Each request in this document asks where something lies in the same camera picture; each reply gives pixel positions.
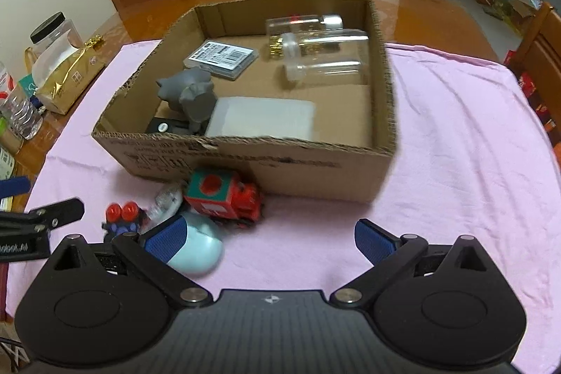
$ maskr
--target pink tablecloth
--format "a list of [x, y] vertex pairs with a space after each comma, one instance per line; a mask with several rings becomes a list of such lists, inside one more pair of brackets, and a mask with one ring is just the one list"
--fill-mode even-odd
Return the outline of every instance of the pink tablecloth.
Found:
[[[47, 155], [29, 208], [80, 197], [84, 218], [52, 233], [102, 240], [108, 203], [148, 205], [160, 187], [129, 175], [90, 136], [114, 91], [157, 42], [124, 47]], [[525, 373], [552, 372], [561, 349], [561, 186], [541, 124], [511, 73], [499, 64], [421, 46], [388, 45], [399, 151], [372, 204], [267, 196], [264, 222], [225, 242], [222, 264], [200, 280], [222, 288], [323, 289], [328, 295], [369, 263], [354, 247], [354, 223], [368, 217], [395, 234], [432, 243], [474, 234], [525, 306], [528, 327], [514, 360]], [[41, 262], [9, 268], [14, 314]]]

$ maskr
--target plastic water bottle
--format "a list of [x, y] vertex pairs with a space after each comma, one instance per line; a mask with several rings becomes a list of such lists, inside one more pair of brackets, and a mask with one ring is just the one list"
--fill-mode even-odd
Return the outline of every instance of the plastic water bottle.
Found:
[[2, 62], [0, 62], [0, 112], [13, 130], [26, 140], [33, 138], [43, 124], [43, 118], [23, 89], [13, 81]]

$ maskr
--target red toy truck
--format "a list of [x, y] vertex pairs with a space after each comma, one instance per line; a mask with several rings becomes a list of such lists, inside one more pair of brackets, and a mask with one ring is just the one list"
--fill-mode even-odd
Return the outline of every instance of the red toy truck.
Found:
[[184, 198], [197, 212], [238, 220], [239, 226], [252, 226], [261, 219], [262, 194], [255, 184], [243, 183], [235, 171], [195, 170]]

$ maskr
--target wooden chair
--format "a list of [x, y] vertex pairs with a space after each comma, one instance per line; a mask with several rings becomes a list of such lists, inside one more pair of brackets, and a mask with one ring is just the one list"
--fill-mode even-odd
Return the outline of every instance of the wooden chair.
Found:
[[[556, 128], [561, 128], [561, 18], [544, 2], [508, 64], [519, 77], [527, 73]], [[561, 143], [555, 147], [561, 165]]]

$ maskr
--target blue gripper pad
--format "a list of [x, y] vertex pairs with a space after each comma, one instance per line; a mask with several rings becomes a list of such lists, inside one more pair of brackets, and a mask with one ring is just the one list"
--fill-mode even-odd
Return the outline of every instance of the blue gripper pad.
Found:
[[187, 241], [187, 222], [181, 216], [158, 230], [146, 240], [144, 248], [147, 252], [165, 264], [183, 247]]
[[399, 238], [379, 230], [369, 220], [361, 219], [354, 226], [354, 243], [368, 261], [376, 266], [397, 250]]

